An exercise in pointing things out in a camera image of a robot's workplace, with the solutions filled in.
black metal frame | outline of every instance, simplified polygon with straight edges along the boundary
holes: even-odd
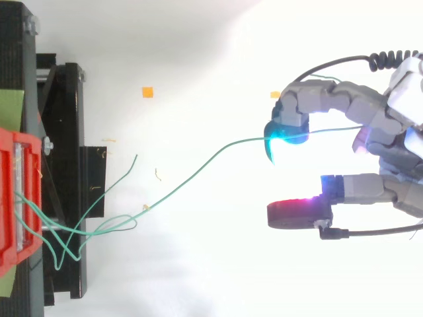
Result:
[[[105,147],[84,147],[81,68],[75,63],[56,66],[54,54],[36,58],[35,38],[24,30],[31,15],[22,3],[0,1],[0,89],[23,90],[21,131],[40,138],[48,135],[53,141],[54,150],[42,164],[43,211],[74,227],[89,203],[104,193],[107,152]],[[50,70],[46,81],[38,84],[38,96],[37,66]],[[103,217],[103,212],[101,201],[89,217]],[[85,221],[79,228],[85,229]],[[66,232],[58,233],[67,240]],[[51,233],[43,235],[61,254]],[[84,239],[74,236],[69,248],[77,253]],[[85,294],[85,251],[80,262],[66,256],[60,271],[52,263],[50,251],[43,247],[17,266],[12,296],[0,298],[0,316],[43,317],[44,304],[54,304],[54,292],[69,291],[73,299]]]
[[[44,54],[37,55],[37,60],[43,59]],[[107,158],[106,147],[84,146],[81,72],[76,63],[51,65],[46,82],[38,83],[39,100],[43,100],[38,107],[46,134],[54,144],[51,155],[44,156],[42,167],[46,175],[43,192],[47,194],[43,195],[43,210],[72,228],[89,208],[89,203],[104,193]],[[104,200],[93,208],[88,218],[103,216]],[[79,225],[79,230],[84,229],[85,221]],[[57,233],[64,241],[69,238],[68,232],[59,230]],[[52,241],[57,254],[63,252],[50,231],[44,231],[43,235]],[[84,236],[74,235],[69,249],[78,254],[84,241]],[[81,261],[75,262],[66,255],[63,268],[56,271],[50,251],[46,246],[43,248],[45,305],[54,305],[54,292],[69,291],[72,299],[81,298],[87,291],[85,249]]]

bolt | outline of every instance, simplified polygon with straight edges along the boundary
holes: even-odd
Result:
[[[45,137],[42,140],[42,150],[45,155],[50,155],[51,150],[54,149],[54,144],[50,141],[49,137]]]
[[[82,69],[78,72],[78,79],[81,83],[85,83],[87,81],[87,74]]]
[[[39,35],[40,20],[34,15],[27,16],[24,21],[24,31],[31,36]]]

white wall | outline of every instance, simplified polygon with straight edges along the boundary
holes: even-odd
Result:
[[[151,205],[224,144],[262,136],[270,91],[312,66],[422,49],[421,2],[370,2],[26,4],[41,20],[38,51],[87,71],[85,143],[109,146],[107,184],[139,155],[106,197],[111,217]],[[356,62],[322,73],[383,92],[391,72]],[[142,98],[143,86],[155,97]],[[336,113],[312,120],[316,129],[353,125]],[[377,171],[377,158],[352,154],[354,134],[285,146],[276,168],[262,142],[227,150],[134,231],[94,238],[87,294],[58,296],[46,316],[419,316],[422,234],[321,242],[313,230],[267,227],[266,205],[301,197],[320,174]],[[358,230],[416,221],[389,204],[339,205],[334,214],[337,227]]]

green paper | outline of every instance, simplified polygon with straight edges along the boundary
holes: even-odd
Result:
[[[24,92],[0,89],[0,127],[9,131],[20,131]]]
[[[23,90],[0,89],[0,127],[9,131],[20,131]],[[0,277],[0,297],[10,297],[15,282],[16,266]]]
[[[0,277],[0,297],[10,297],[15,282],[16,266]]]

green cable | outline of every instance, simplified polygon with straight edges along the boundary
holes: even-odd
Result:
[[[311,74],[310,76],[312,77],[318,77],[318,78],[324,78],[324,79],[332,79],[334,81],[338,81],[338,82],[342,82],[340,79],[333,77],[333,76],[323,76],[323,75],[318,75],[318,74]]]
[[[310,134],[317,134],[317,133],[324,133],[324,132],[333,132],[333,131],[347,131],[347,130],[353,130],[353,129],[360,129],[360,128],[362,128],[362,125],[361,126],[357,126],[357,127],[343,127],[343,128],[335,128],[335,129],[322,129],[322,130],[317,130],[317,131],[312,131],[312,132],[310,132],[310,133],[302,133],[302,134],[298,134],[298,135],[291,135],[291,136],[287,136],[287,137],[283,137],[283,138],[281,138],[281,139],[294,139],[294,138],[296,138],[296,137],[303,137],[303,136],[306,136],[306,135],[310,135]],[[111,219],[109,219],[109,220],[107,220],[107,221],[105,221],[105,222],[103,222],[100,226],[98,226],[97,227],[97,229],[96,230],[94,230],[94,232],[85,232],[85,231],[81,231],[81,230],[76,230],[76,228],[81,224],[81,222],[83,221],[83,219],[87,216],[87,214],[89,213],[89,211],[100,201],[100,199],[102,199],[115,185],[117,185],[119,182],[121,182],[131,171],[132,171],[132,168],[134,167],[134,164],[135,164],[135,162],[136,162],[136,159],[137,159],[137,156],[135,156],[135,159],[134,159],[134,162],[132,163],[132,166],[131,166],[131,168],[129,169],[129,171],[123,176],[123,177],[121,177],[116,183],[114,183],[110,188],[108,188],[106,191],[105,191],[105,193],[104,194],[102,194],[90,207],[89,207],[89,209],[87,210],[87,212],[85,212],[85,214],[81,217],[81,219],[80,219],[80,221],[77,223],[77,225],[75,226],[75,228],[74,229],[71,229],[71,228],[67,228],[67,227],[65,227],[65,226],[62,226],[61,224],[59,224],[59,223],[55,223],[54,221],[52,221],[51,219],[49,219],[39,208],[38,208],[38,206],[36,206],[33,202],[31,202],[31,201],[29,201],[29,200],[27,200],[24,196],[22,196],[21,194],[19,194],[19,193],[16,193],[25,203],[27,203],[30,207],[31,207],[31,209],[39,216],[39,217],[41,217],[41,219],[45,222],[45,224],[47,225],[47,227],[51,230],[51,231],[53,231],[52,229],[51,229],[51,226],[50,226],[50,224],[51,225],[55,225],[55,226],[57,226],[57,227],[59,227],[59,228],[61,228],[62,230],[65,230],[65,231],[69,231],[69,232],[71,232],[71,235],[70,235],[70,237],[69,237],[69,239],[67,240],[67,243],[66,243],[66,245],[64,245],[64,243],[63,243],[63,241],[59,241],[59,240],[61,240],[60,239],[60,237],[56,237],[57,239],[58,239],[58,241],[59,241],[59,243],[63,246],[63,249],[64,249],[64,251],[63,251],[63,254],[62,254],[62,257],[61,257],[61,262],[60,262],[60,264],[59,265],[56,265],[57,264],[57,257],[56,257],[56,255],[54,254],[54,250],[53,250],[53,248],[52,248],[52,246],[51,246],[51,244],[45,239],[45,238],[43,238],[42,236],[40,236],[39,234],[37,234],[36,232],[34,232],[33,230],[31,230],[26,224],[25,224],[25,222],[23,221],[23,219],[21,218],[21,217],[19,217],[19,215],[17,215],[17,213],[15,213],[15,215],[17,216],[17,219],[18,219],[18,221],[20,222],[20,223],[22,223],[22,225],[24,226],[24,228],[26,229],[26,230],[28,230],[30,233],[32,233],[32,234],[34,234],[35,236],[37,236],[38,238],[41,238],[46,244],[47,244],[47,246],[48,246],[48,248],[50,249],[50,251],[52,251],[52,253],[54,254],[54,260],[55,260],[55,268],[57,269],[57,267],[61,267],[61,265],[63,264],[63,259],[64,259],[64,256],[65,256],[65,253],[67,252],[67,253],[69,253],[69,255],[71,255],[71,251],[69,250],[69,248],[68,248],[68,245],[69,245],[69,241],[70,241],[70,239],[71,239],[71,237],[72,237],[72,235],[74,234],[74,233],[77,233],[77,234],[82,234],[82,235],[87,235],[87,236],[90,236],[88,239],[86,239],[86,241],[84,241],[84,243],[81,245],[81,247],[79,248],[79,256],[78,257],[76,257],[74,254],[72,254],[71,255],[71,257],[75,260],[75,259],[77,259],[77,260],[75,260],[75,261],[79,261],[80,259],[81,259],[81,250],[82,250],[82,248],[85,246],[85,244],[90,240],[90,238],[92,238],[93,236],[97,236],[97,235],[101,235],[101,234],[106,234],[106,233],[109,233],[109,232],[113,232],[113,231],[115,231],[116,229],[118,229],[118,228],[120,228],[120,227],[122,227],[122,226],[124,226],[124,225],[126,225],[127,223],[129,223],[129,222],[131,222],[131,221],[134,221],[134,220],[136,220],[137,218],[139,218],[140,216],[142,216],[142,215],[144,215],[144,214],[146,214],[148,211],[150,211],[150,210],[152,210],[153,208],[155,208],[156,206],[158,206],[158,205],[160,205],[162,202],[164,202],[165,200],[167,200],[168,198],[170,198],[170,196],[172,196],[173,194],[175,194],[179,189],[181,189],[183,186],[185,186],[189,181],[191,181],[194,177],[196,177],[212,160],[214,160],[215,158],[216,158],[216,156],[217,155],[219,155],[220,153],[222,153],[224,150],[226,150],[227,148],[229,148],[229,147],[232,147],[233,145],[237,145],[237,144],[241,144],[241,143],[246,143],[246,142],[251,142],[251,141],[268,141],[268,140],[270,140],[270,139],[273,139],[273,137],[255,137],[255,138],[251,138],[251,139],[243,139],[243,140],[239,140],[239,141],[235,141],[235,142],[232,142],[232,143],[229,143],[229,144],[227,144],[227,145],[225,145],[224,147],[222,147],[220,150],[218,150],[218,152],[216,152],[206,163],[204,163],[195,173],[193,173],[193,175],[191,175],[188,179],[186,179],[183,183],[181,183],[181,185],[179,185],[178,187],[176,187],[173,191],[171,191],[169,194],[167,194],[165,197],[163,197],[162,199],[160,199],[159,201],[157,201],[156,203],[154,203],[150,208],[148,208],[148,209],[146,209],[146,210],[144,210],[144,211],[142,211],[141,213],[138,213],[137,215],[135,215],[135,216],[130,216],[130,215],[120,215],[120,216],[116,216],[116,217],[113,217],[113,218],[111,218]],[[114,220],[114,219],[117,219],[117,218],[120,218],[120,217],[129,217],[129,219],[127,219],[126,221],[123,221],[122,223],[120,223],[120,224],[118,224],[118,225],[116,225],[116,226],[114,226],[114,227],[111,227],[111,228],[109,228],[109,229],[106,229],[106,230],[100,230],[100,228],[103,226],[103,225],[105,225],[106,223],[108,223],[108,222],[110,222],[110,221],[112,221],[112,220]]]

